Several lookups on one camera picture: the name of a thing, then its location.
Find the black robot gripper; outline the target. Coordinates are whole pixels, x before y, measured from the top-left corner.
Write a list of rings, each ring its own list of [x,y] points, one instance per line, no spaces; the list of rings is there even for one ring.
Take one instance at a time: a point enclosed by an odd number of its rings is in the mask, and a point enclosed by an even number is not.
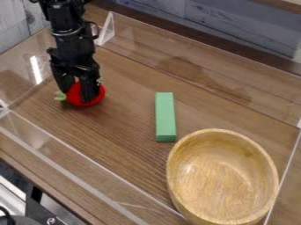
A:
[[[84,103],[90,103],[100,94],[100,66],[94,60],[98,36],[90,25],[76,27],[52,27],[56,47],[47,49],[51,57],[51,69],[59,89],[65,93],[80,78],[80,93]]]

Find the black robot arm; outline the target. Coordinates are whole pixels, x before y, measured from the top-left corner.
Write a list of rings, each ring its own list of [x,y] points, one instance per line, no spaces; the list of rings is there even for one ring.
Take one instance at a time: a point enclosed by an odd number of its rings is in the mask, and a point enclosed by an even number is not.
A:
[[[83,18],[86,0],[29,0],[39,4],[51,24],[56,47],[47,49],[53,79],[67,94],[79,86],[84,104],[102,94],[100,66],[94,60],[94,41],[100,33],[92,33],[92,21]]]

